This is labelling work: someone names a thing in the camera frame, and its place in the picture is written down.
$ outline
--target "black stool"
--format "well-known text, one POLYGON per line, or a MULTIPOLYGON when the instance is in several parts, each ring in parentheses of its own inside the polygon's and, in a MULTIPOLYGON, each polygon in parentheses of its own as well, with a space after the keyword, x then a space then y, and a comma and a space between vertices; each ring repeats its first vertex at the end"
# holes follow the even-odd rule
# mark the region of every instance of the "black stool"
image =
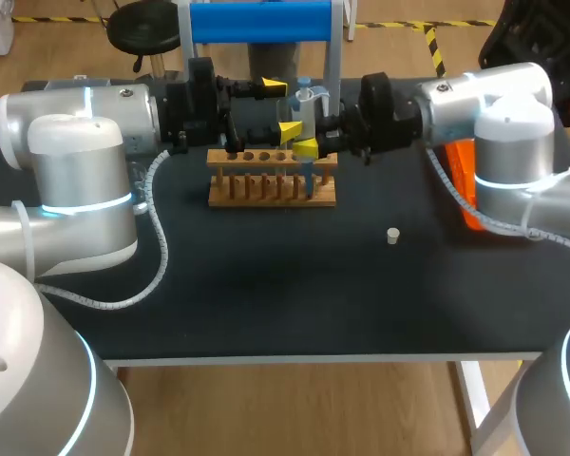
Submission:
POLYGON ((114 48, 138 56, 133 71, 138 73, 143 56, 149 55, 152 77, 165 78, 162 54, 180 46, 178 7, 165 0, 130 3, 114 11, 106 31, 114 48))

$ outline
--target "yellow black tape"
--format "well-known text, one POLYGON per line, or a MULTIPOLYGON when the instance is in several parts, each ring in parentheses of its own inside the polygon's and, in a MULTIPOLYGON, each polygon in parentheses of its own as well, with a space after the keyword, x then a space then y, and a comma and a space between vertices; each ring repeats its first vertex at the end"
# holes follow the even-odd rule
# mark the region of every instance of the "yellow black tape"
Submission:
MULTIPOLYGON (((14 16, 15 23, 35 22, 77 22, 94 23, 100 22, 99 17, 24 17, 14 16)), ((496 21, 394 21, 394 22, 364 22, 356 24, 358 29, 400 29, 413 28, 422 30, 424 27, 494 27, 496 21)))
POLYGON ((394 21, 363 22, 356 24, 357 29, 400 29, 409 27, 422 30, 424 27, 494 27, 496 21, 394 21))
POLYGON ((16 24, 51 23, 51 22, 76 22, 82 24, 99 24, 99 17, 23 17, 13 16, 12 22, 16 24))
POLYGON ((433 60, 433 66, 435 67, 437 77, 446 77, 446 66, 444 65, 444 58, 441 56, 441 51, 437 46, 435 27, 425 26, 425 38, 427 39, 428 50, 430 51, 430 57, 433 60))

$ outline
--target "metal frame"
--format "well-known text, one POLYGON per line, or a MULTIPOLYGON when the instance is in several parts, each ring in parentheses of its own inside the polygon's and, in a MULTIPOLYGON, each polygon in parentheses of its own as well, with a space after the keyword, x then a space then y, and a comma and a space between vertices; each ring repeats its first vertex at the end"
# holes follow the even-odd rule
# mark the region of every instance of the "metal frame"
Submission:
POLYGON ((494 407, 490 407, 478 361, 456 363, 465 403, 466 419, 471 433, 473 456, 498 454, 506 439, 513 433, 522 456, 530 456, 517 421, 517 388, 531 361, 524 361, 509 382, 494 407))
POLYGON ((349 28, 347 41, 354 39, 354 29, 357 25, 357 0, 344 0, 344 19, 349 28))
MULTIPOLYGON (((323 70, 323 84, 330 92, 330 114, 338 114, 340 110, 344 1, 345 0, 331 0, 332 31, 330 41, 326 41, 325 65, 323 70)), ((191 3, 193 3, 192 0, 177 0, 184 81, 188 81, 190 78, 187 60, 189 58, 199 56, 197 45, 194 43, 192 38, 192 22, 190 15, 191 3)))

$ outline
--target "wooden floor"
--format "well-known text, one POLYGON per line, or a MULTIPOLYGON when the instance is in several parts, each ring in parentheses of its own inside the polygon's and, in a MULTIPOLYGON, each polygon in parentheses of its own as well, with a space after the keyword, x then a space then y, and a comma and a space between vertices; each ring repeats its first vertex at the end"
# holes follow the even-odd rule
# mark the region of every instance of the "wooden floor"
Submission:
MULTIPOLYGON (((359 0, 358 20, 496 20, 502 2, 359 0)), ((15 15, 92 15, 88 1, 16 3, 15 15)), ((104 15, 112 11, 110 0, 98 3, 104 15)), ((25 80, 134 76, 135 59, 113 49, 97 25, 18 24, 15 32, 10 55, 0 58, 0 96, 17 91, 25 80)), ((437 31, 450 75, 477 66, 488 33, 488 28, 437 31)), ((248 76, 245 47, 205 51, 219 74, 248 76)), ((322 59, 322 46, 304 45, 300 73, 320 76, 322 59)), ((177 52, 165 62, 181 68, 177 52)), ((374 71, 434 76, 424 35, 409 28, 359 29, 344 46, 343 75, 374 71)), ((482 368, 494 401, 517 365, 490 362, 482 368)), ((135 369, 125 383, 136 412, 136 456, 469 454, 465 417, 445 363, 135 369)))

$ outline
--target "small white cap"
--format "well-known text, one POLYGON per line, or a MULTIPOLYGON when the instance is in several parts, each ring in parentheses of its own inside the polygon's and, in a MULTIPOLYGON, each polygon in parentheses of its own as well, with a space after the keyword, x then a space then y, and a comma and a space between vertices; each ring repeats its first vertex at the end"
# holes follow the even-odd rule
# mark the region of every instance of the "small white cap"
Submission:
POLYGON ((32 154, 62 155, 105 149, 123 143, 118 125, 104 117, 76 117, 50 114, 29 126, 28 145, 32 154))
POLYGON ((397 228, 389 228, 387 231, 387 241, 389 244, 396 244, 400 234, 397 228))

